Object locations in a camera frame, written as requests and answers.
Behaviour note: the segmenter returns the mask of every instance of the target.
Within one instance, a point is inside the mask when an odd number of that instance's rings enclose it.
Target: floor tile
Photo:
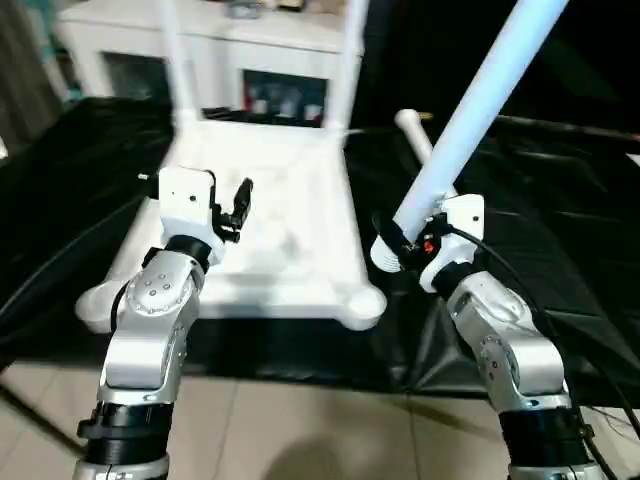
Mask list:
[[[236,382],[231,380],[191,377],[182,380],[169,437],[169,478],[214,477],[235,390]]]
[[[95,406],[98,378],[98,371],[59,370],[37,403],[37,411],[75,439],[78,421],[87,418]],[[71,452],[37,428],[29,427],[6,459],[0,479],[67,479],[73,474],[75,462]]]
[[[241,383],[217,480],[416,480],[404,397]]]
[[[626,425],[624,411],[617,408],[598,408],[624,422],[607,418],[591,409],[582,408],[585,421],[593,427],[594,440],[607,463],[618,478],[640,474],[640,440],[633,429]]]
[[[420,478],[507,478],[500,423],[483,400],[412,398]]]
[[[61,371],[39,402],[38,410],[76,438],[78,421],[88,418],[95,407],[98,381],[98,371]],[[183,379],[168,447],[173,478],[213,477],[234,388],[235,382],[230,381]],[[0,479],[38,478],[43,474],[46,478],[70,479],[75,462],[68,450],[29,428],[0,470]]]
[[[55,367],[16,363],[2,373],[0,382],[25,402],[35,405],[55,373]],[[26,428],[26,421],[0,402],[0,468]]]

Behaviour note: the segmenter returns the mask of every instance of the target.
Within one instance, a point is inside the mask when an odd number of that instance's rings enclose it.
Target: cabinet door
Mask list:
[[[301,50],[255,43],[216,40],[213,83],[220,86],[226,106],[245,106],[244,72],[267,72],[331,81],[338,56],[333,53]]]
[[[113,25],[63,22],[74,65],[87,96],[170,101],[170,79],[159,31]],[[185,35],[191,78],[200,107],[220,107],[213,81],[212,40]]]

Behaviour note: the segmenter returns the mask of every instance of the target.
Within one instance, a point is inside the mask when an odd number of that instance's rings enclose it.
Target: white pole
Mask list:
[[[418,112],[415,110],[400,110],[396,113],[395,121],[396,125],[407,137],[420,164],[426,164],[433,153],[433,146],[422,128]]]
[[[181,128],[187,122],[199,120],[202,115],[196,103],[193,66],[180,35],[179,12],[175,1],[157,0],[166,49],[165,70],[173,100],[173,120],[176,128]],[[189,8],[188,4],[193,0],[180,1],[182,8]]]
[[[415,241],[437,202],[453,187],[471,154],[493,123],[569,0],[519,0],[482,62],[471,85],[394,216]],[[378,237],[374,263],[397,271],[397,259]]]
[[[329,105],[324,126],[346,131],[351,119],[353,99],[360,75],[360,56],[363,52],[362,32],[367,19],[369,0],[348,0],[344,21],[344,40],[338,75],[329,85]]]

